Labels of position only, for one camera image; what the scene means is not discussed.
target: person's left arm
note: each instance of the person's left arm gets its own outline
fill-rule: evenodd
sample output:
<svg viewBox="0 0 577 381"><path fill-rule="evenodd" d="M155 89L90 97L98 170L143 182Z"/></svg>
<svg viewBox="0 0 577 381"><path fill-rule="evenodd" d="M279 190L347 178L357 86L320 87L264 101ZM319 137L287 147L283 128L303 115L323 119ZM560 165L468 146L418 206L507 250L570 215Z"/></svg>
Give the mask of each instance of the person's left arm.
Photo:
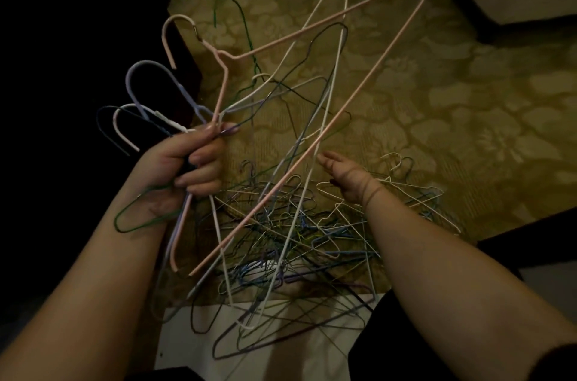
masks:
<svg viewBox="0 0 577 381"><path fill-rule="evenodd" d="M223 130L230 126L223 125ZM145 188L172 182L186 157L198 168L178 177L178 188L135 202L123 225L134 227L178 209L184 189L195 196L220 190L225 144L215 135L214 128L177 135L142 156L70 271L0 356L0 379L124 377L166 224L119 233L114 218Z"/></svg>

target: patterned carpet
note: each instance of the patterned carpet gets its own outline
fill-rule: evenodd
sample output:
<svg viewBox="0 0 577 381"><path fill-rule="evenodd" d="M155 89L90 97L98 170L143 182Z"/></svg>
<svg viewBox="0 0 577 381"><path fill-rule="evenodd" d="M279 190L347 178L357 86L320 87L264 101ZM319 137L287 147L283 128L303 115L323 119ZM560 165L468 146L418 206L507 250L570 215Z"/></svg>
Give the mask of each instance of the patterned carpet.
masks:
<svg viewBox="0 0 577 381"><path fill-rule="evenodd" d="M255 47L300 28L318 0L237 0ZM349 5L360 0L349 0ZM172 0L171 13L191 16L199 33L231 53L248 50L238 9L227 0ZM417 0L379 0L347 15L346 47L337 73L332 110L358 85L403 24ZM326 0L318 17L340 10ZM178 24L204 80L201 101L213 107L221 71L186 24ZM329 28L310 58L287 82L328 76L339 27ZM313 35L295 46L283 71L306 55ZM288 45L258 56L271 72ZM415 164L411 181L445 190L442 208L469 241L494 236L577 205L577 35L549 29L519 34L489 46L452 0L427 0L400 42L349 108L344 127L322 148L341 152L372 171L386 171L379 157L399 152ZM228 97L249 85L251 60L232 64ZM322 84L301 93L319 97ZM255 135L246 127L230 141L228 172L238 178L244 159L259 170L284 157L313 109L294 95L271 100L255 116ZM233 120L246 118L240 114ZM314 179L326 179L318 171Z"/></svg>

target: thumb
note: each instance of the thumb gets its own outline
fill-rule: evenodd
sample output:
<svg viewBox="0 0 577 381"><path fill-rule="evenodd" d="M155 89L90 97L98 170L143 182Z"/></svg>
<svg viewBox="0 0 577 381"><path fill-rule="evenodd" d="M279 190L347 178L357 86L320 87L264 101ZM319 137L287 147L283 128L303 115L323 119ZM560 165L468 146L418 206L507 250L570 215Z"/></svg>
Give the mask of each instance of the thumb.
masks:
<svg viewBox="0 0 577 381"><path fill-rule="evenodd" d="M158 153L166 158L184 158L208 144L217 135L215 125L210 123L194 132L179 133L158 144Z"/></svg>

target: person's right arm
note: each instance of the person's right arm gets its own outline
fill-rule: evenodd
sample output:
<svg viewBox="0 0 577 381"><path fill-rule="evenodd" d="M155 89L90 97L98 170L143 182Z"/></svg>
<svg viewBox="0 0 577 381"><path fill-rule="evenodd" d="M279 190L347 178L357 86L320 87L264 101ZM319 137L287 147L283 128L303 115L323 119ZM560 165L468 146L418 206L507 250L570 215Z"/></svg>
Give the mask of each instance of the person's right arm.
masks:
<svg viewBox="0 0 577 381"><path fill-rule="evenodd" d="M407 316L463 380L526 380L577 328L492 258L419 217L361 166L318 157L343 196L361 203Z"/></svg>

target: black sleeve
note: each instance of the black sleeve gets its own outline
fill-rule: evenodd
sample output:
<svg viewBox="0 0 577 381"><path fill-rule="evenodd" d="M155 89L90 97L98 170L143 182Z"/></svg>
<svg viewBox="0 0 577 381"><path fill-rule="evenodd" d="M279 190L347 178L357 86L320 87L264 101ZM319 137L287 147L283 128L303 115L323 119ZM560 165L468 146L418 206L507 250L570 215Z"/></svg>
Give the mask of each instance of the black sleeve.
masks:
<svg viewBox="0 0 577 381"><path fill-rule="evenodd" d="M576 361L577 343L554 348L535 364L527 381L577 379Z"/></svg>

